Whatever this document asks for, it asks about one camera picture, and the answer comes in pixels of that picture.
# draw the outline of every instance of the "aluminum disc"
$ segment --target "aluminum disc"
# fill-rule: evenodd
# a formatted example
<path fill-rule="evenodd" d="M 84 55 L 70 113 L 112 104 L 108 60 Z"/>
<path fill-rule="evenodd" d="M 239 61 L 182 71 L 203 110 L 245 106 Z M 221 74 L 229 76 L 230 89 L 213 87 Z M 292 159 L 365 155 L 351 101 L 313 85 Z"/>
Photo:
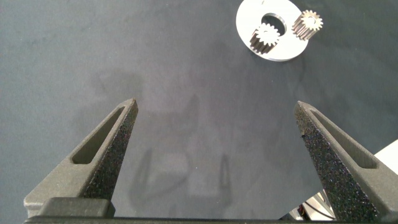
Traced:
<path fill-rule="evenodd" d="M 301 13 L 295 4 L 288 0 L 244 0 L 236 14 L 236 28 L 244 44 L 256 55 L 283 62 L 300 55 L 308 44 L 307 40 L 300 40 L 292 31 L 292 26 Z M 269 53 L 260 54 L 250 48 L 250 40 L 264 16 L 278 18 L 285 27 L 285 34 Z"/>

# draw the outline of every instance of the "gear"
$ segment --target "gear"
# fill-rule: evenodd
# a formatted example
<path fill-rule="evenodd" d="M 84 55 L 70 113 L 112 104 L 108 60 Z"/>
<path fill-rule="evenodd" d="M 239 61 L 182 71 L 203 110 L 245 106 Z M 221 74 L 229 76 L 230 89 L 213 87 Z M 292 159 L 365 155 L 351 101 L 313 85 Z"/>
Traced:
<path fill-rule="evenodd" d="M 323 22 L 320 16 L 311 11 L 303 11 L 293 25 L 293 33 L 300 40 L 308 40 L 322 28 Z"/>
<path fill-rule="evenodd" d="M 279 41 L 278 30 L 270 24 L 261 24 L 254 32 L 250 40 L 250 47 L 257 53 L 270 52 Z"/>

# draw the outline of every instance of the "spur gear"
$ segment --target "spur gear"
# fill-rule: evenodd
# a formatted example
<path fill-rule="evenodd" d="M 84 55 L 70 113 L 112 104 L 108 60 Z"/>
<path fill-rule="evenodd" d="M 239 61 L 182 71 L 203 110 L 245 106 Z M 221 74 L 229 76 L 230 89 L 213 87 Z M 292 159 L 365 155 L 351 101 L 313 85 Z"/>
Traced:
<path fill-rule="evenodd" d="M 250 47 L 257 53 L 270 52 L 279 41 L 278 30 L 270 24 L 261 24 L 252 35 Z"/>
<path fill-rule="evenodd" d="M 306 10 L 294 22 L 292 30 L 300 40 L 308 40 L 322 28 L 322 25 L 322 19 L 316 12 Z"/>

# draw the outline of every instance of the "bore hole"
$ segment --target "bore hole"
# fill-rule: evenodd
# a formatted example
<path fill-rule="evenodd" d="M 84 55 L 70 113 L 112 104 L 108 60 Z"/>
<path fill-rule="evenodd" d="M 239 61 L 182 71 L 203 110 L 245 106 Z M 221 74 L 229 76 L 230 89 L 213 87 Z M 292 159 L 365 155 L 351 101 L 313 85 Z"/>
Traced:
<path fill-rule="evenodd" d="M 283 36 L 286 33 L 286 23 L 285 21 L 274 13 L 267 13 L 261 18 L 261 24 L 270 24 L 274 26 L 275 29 L 278 30 L 280 36 Z"/>
<path fill-rule="evenodd" d="M 109 132 L 123 112 L 124 107 L 118 109 L 100 129 L 81 147 L 81 149 L 72 157 L 74 164 L 89 164 L 97 154 L 98 150 L 104 143 Z"/>

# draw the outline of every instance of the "dark tabletop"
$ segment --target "dark tabletop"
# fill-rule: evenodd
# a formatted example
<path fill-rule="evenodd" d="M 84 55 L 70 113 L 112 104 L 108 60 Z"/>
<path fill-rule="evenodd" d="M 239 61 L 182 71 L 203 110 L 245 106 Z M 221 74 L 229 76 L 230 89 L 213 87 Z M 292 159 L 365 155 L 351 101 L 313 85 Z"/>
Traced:
<path fill-rule="evenodd" d="M 132 97 L 117 216 L 281 217 L 322 188 L 297 100 L 372 153 L 398 138 L 398 1 L 295 1 L 325 25 L 288 62 L 246 48 L 240 2 L 1 1 L 0 223 Z"/>

